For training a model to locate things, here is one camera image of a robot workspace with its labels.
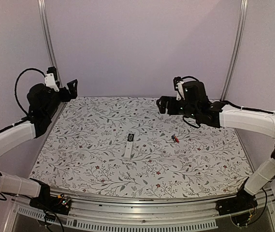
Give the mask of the white remote control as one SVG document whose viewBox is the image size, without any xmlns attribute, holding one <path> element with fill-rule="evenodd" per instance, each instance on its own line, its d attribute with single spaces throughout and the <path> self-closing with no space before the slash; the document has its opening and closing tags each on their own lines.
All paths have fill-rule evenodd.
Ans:
<svg viewBox="0 0 275 232">
<path fill-rule="evenodd" d="M 131 159 L 131 154 L 133 150 L 133 142 L 134 142 L 134 133 L 129 133 L 127 137 L 127 143 L 125 147 L 125 153 L 124 153 L 124 160 L 130 160 Z"/>
</svg>

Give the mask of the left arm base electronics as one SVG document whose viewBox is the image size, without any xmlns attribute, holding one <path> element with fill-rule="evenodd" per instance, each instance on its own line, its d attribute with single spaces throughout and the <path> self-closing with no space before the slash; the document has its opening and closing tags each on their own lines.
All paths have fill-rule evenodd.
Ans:
<svg viewBox="0 0 275 232">
<path fill-rule="evenodd" d="M 72 198 L 63 193 L 57 196 L 39 196 L 32 198 L 29 205 L 41 210 L 51 210 L 56 214 L 68 215 L 72 204 Z"/>
</svg>

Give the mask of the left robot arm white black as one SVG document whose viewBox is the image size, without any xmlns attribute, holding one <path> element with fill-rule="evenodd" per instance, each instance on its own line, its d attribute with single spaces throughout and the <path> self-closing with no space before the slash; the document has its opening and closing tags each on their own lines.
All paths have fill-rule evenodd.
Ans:
<svg viewBox="0 0 275 232">
<path fill-rule="evenodd" d="M 59 88 L 55 81 L 34 85 L 27 94 L 28 116 L 3 130 L 0 130 L 0 157 L 24 142 L 44 135 L 54 114 L 63 102 L 77 98 L 77 80 Z M 24 195 L 35 198 L 44 210 L 54 206 L 54 198 L 49 194 L 48 185 L 32 179 L 0 172 L 0 193 Z"/>
</svg>

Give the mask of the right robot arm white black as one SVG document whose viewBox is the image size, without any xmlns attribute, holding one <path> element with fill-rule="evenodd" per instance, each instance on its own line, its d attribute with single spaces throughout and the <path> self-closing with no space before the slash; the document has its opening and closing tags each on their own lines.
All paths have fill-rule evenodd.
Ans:
<svg viewBox="0 0 275 232">
<path fill-rule="evenodd" d="M 161 96 L 157 107 L 161 114 L 182 115 L 183 120 L 195 120 L 195 128 L 207 125 L 214 128 L 234 128 L 267 135 L 275 139 L 275 111 L 237 106 L 229 101 L 211 102 L 204 83 L 191 77 L 186 82 L 181 77 L 173 80 L 175 97 Z M 268 182 L 275 178 L 275 147 L 271 157 L 243 183 L 233 199 L 237 211 L 244 210 Z"/>
</svg>

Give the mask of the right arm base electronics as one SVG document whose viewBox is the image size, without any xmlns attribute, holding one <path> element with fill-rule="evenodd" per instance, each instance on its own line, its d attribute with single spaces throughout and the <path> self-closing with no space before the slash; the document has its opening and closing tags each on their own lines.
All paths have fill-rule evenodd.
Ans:
<svg viewBox="0 0 275 232">
<path fill-rule="evenodd" d="M 232 223 L 237 227 L 246 227 L 249 225 L 257 206 L 258 203 L 255 197 L 235 196 L 216 202 L 216 210 L 219 215 L 230 215 Z"/>
</svg>

